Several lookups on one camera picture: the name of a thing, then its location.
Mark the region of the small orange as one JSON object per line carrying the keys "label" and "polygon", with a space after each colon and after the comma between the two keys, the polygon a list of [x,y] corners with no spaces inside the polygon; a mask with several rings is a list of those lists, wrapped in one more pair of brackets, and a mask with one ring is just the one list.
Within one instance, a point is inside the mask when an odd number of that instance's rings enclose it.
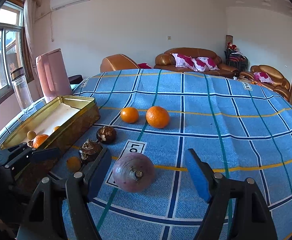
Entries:
{"label": "small orange", "polygon": [[78,172],[81,169],[81,160],[76,156],[70,157],[66,161],[66,166],[70,172]]}
{"label": "small orange", "polygon": [[121,110],[121,119],[123,122],[133,124],[138,121],[139,113],[134,107],[125,107]]}

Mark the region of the dark mangosteen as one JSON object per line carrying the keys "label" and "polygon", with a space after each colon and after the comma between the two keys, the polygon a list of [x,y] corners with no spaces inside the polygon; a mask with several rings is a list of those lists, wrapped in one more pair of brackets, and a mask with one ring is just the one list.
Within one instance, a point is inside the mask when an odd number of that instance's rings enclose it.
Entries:
{"label": "dark mangosteen", "polygon": [[103,147],[100,143],[87,139],[79,149],[79,155],[83,163],[95,161],[102,151]]}
{"label": "dark mangosteen", "polygon": [[115,142],[117,137],[116,130],[111,126],[103,126],[97,130],[97,140],[103,144],[111,144]]}

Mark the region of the purple round radish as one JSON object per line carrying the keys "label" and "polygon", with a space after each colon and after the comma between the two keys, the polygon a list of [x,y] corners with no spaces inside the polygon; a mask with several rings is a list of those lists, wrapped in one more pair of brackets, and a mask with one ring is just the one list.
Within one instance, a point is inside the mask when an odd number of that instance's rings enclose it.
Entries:
{"label": "purple round radish", "polygon": [[117,187],[130,193],[147,189],[155,179],[152,161],[141,153],[128,153],[113,165],[112,177]]}

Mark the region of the large orange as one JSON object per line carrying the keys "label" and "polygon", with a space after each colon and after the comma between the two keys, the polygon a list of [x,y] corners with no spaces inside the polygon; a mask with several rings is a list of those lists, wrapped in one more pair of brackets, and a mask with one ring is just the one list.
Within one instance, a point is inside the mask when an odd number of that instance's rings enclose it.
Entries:
{"label": "large orange", "polygon": [[146,112],[147,123],[154,128],[165,128],[170,122],[170,115],[166,109],[152,106]]}

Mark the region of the orange inside tin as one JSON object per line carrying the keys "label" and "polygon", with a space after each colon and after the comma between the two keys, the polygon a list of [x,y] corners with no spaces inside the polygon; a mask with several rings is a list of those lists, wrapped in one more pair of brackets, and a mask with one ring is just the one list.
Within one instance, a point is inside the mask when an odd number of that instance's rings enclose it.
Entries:
{"label": "orange inside tin", "polygon": [[33,139],[33,147],[34,148],[38,148],[42,143],[45,142],[45,140],[49,137],[49,135],[47,134],[40,134],[37,135],[34,139]]}

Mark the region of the small tan longan fruit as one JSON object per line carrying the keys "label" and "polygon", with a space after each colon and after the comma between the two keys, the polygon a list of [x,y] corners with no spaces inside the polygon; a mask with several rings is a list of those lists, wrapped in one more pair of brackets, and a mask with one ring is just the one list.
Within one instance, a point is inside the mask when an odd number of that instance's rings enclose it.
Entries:
{"label": "small tan longan fruit", "polygon": [[28,140],[33,140],[36,137],[36,132],[35,131],[28,131],[27,133],[27,139]]}

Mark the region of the gold metal tin box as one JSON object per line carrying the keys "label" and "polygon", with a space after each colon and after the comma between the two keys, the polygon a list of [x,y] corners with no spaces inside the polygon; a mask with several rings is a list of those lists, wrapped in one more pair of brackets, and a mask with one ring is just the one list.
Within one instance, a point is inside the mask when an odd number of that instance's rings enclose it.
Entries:
{"label": "gold metal tin box", "polygon": [[[22,115],[4,129],[0,133],[0,150],[29,142],[28,131],[35,131],[36,135],[49,135],[38,150],[58,147],[65,153],[99,119],[95,98],[58,96],[30,117]],[[60,128],[52,132],[55,126]]]}

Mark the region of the clear glass water bottle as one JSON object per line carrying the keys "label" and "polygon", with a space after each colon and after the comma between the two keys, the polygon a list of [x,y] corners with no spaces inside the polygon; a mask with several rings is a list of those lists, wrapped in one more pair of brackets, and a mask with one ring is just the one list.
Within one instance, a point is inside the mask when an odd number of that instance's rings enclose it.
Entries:
{"label": "clear glass water bottle", "polygon": [[10,77],[17,102],[21,110],[23,112],[27,112],[29,107],[33,104],[33,100],[30,94],[24,69],[22,67],[15,69],[11,72]]}

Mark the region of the pink electric kettle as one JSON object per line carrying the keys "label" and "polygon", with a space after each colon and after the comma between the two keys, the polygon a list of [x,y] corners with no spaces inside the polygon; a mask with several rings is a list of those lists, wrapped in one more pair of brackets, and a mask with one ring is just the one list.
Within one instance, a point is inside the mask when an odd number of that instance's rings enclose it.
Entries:
{"label": "pink electric kettle", "polygon": [[46,103],[73,94],[60,48],[39,55],[36,67]]}

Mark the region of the dark stool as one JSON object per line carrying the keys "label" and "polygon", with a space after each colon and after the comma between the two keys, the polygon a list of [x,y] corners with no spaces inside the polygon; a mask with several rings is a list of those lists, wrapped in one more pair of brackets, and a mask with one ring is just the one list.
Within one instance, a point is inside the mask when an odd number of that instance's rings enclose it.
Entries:
{"label": "dark stool", "polygon": [[82,75],[74,75],[68,78],[71,85],[78,85],[83,81]]}

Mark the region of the blue plaid tablecloth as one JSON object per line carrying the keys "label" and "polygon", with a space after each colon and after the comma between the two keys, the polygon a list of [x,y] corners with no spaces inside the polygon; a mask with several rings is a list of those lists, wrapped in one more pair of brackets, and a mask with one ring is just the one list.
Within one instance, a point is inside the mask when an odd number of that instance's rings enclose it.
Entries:
{"label": "blue plaid tablecloth", "polygon": [[[292,105],[279,94],[224,77],[154,69],[98,74],[73,94],[95,98],[100,119],[66,157],[95,139],[99,128],[112,126],[117,132],[109,146],[112,160],[126,145],[141,141],[156,167],[154,183],[141,193],[103,183],[89,204],[103,239],[194,238],[208,206],[186,169],[184,156],[190,148],[227,178],[253,178],[278,239],[292,236]],[[169,113],[165,128],[147,123],[152,106]],[[137,109],[137,122],[123,122],[125,107]]]}

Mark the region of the brown leather three-seat sofa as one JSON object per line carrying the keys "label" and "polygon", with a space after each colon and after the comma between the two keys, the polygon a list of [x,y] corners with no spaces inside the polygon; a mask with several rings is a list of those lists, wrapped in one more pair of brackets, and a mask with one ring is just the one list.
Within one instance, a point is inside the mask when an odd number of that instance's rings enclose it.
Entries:
{"label": "brown leather three-seat sofa", "polygon": [[155,58],[156,69],[173,72],[197,72],[202,74],[234,78],[239,76],[235,67],[222,63],[213,51],[201,48],[172,48]]}

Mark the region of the pink curtain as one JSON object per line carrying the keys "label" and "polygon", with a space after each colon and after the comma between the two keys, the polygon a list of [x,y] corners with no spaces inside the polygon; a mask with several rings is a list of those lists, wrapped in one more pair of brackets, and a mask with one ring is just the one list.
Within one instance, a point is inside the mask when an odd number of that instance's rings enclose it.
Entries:
{"label": "pink curtain", "polygon": [[35,11],[38,6],[41,5],[41,0],[24,0],[23,17],[24,26],[26,32],[26,40],[29,51],[29,59],[32,65],[32,71],[34,75],[36,89],[40,97],[43,97],[43,92],[40,86],[38,71],[36,67],[36,60],[34,55],[34,23],[35,23]]}

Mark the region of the floral pillow on sofa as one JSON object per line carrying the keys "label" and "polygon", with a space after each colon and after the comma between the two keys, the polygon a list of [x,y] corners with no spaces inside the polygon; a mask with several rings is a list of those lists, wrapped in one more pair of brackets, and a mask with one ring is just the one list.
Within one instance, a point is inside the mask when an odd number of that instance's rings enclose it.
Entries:
{"label": "floral pillow on sofa", "polygon": [[190,56],[186,56],[179,53],[173,53],[173,58],[175,59],[175,66],[178,68],[188,68],[194,72],[197,72],[197,69],[192,61]]}

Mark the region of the window with frame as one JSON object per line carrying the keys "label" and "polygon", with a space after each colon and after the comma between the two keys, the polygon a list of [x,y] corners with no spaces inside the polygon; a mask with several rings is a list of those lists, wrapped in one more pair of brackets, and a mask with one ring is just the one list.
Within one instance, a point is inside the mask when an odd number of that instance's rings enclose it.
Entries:
{"label": "window with frame", "polygon": [[22,20],[21,6],[6,1],[0,8],[0,99],[13,90],[11,73],[23,67]]}

